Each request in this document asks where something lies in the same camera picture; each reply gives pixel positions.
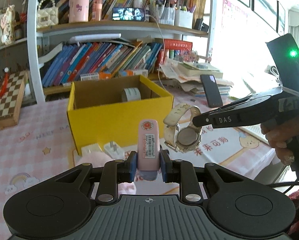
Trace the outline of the person's right hand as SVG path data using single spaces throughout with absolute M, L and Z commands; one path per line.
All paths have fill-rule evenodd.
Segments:
M 299 115 L 273 129 L 269 129 L 265 123 L 262 123 L 261 132 L 284 165 L 289 166 L 295 161 L 292 150 L 287 148 L 287 141 L 299 135 Z

